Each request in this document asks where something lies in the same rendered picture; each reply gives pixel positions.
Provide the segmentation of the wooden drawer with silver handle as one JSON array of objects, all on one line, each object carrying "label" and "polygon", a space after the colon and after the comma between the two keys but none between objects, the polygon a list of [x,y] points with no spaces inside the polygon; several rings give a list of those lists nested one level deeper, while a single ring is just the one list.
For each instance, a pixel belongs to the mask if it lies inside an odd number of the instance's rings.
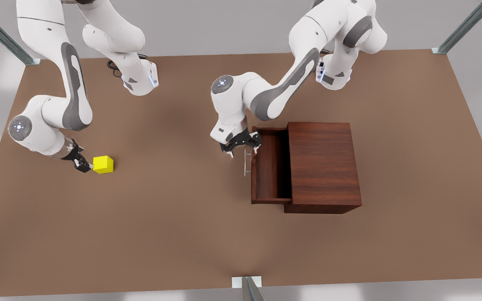
[{"label": "wooden drawer with silver handle", "polygon": [[292,202],[289,132],[287,128],[252,128],[262,144],[251,153],[252,204]]}]

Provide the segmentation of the silver frame post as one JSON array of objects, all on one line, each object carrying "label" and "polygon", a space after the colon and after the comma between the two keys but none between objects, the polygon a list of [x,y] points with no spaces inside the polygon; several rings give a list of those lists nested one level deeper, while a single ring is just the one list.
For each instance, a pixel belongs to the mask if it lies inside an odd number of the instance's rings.
[{"label": "silver frame post", "polygon": [[17,59],[25,65],[40,65],[41,59],[31,57],[8,33],[0,27],[0,44],[5,46]]},{"label": "silver frame post", "polygon": [[447,54],[464,36],[470,31],[478,21],[482,19],[482,1],[476,8],[464,19],[440,46],[431,48],[432,54]]},{"label": "silver frame post", "polygon": [[232,288],[241,288],[242,301],[264,301],[259,288],[262,287],[261,276],[242,276],[231,278]]}]

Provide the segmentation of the yellow cube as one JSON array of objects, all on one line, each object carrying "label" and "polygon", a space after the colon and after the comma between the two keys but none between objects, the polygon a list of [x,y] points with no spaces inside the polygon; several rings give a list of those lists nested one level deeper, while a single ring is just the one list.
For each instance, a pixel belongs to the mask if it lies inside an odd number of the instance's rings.
[{"label": "yellow cube", "polygon": [[112,173],[114,170],[114,160],[109,156],[96,156],[92,159],[93,170],[96,173]]}]

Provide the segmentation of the dark wooden cabinet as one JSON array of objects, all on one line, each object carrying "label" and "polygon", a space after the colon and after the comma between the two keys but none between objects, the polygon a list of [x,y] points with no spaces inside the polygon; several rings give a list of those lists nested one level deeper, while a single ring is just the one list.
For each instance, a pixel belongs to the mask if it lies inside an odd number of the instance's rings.
[{"label": "dark wooden cabinet", "polygon": [[289,122],[292,200],[285,213],[344,214],[360,207],[348,122]]}]

